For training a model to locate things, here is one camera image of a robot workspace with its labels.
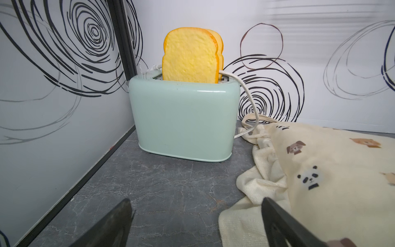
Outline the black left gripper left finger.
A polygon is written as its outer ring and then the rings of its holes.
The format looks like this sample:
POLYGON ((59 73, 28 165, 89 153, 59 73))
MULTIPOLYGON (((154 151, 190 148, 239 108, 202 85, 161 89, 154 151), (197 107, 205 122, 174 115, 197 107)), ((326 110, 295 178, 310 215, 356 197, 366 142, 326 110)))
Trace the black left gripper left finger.
POLYGON ((134 215, 130 199, 125 198, 71 246, 125 247, 134 215))

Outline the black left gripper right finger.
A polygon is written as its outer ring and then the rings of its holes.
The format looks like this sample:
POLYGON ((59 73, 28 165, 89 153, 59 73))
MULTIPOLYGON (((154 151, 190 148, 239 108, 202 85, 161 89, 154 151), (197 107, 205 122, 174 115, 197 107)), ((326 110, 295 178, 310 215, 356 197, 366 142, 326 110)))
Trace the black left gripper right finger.
POLYGON ((271 198, 263 199, 261 214, 270 247, 325 247, 327 245, 271 198))

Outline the cream animal print pillow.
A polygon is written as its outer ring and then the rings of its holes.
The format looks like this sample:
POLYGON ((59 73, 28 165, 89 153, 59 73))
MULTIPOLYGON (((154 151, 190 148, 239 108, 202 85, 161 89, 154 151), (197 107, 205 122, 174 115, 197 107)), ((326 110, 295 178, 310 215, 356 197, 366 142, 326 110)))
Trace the cream animal print pillow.
POLYGON ((261 210, 270 198, 320 240, 356 247, 395 244, 395 140, 259 116, 239 133, 255 165, 239 175, 244 198, 219 216, 225 247, 266 247, 261 210))

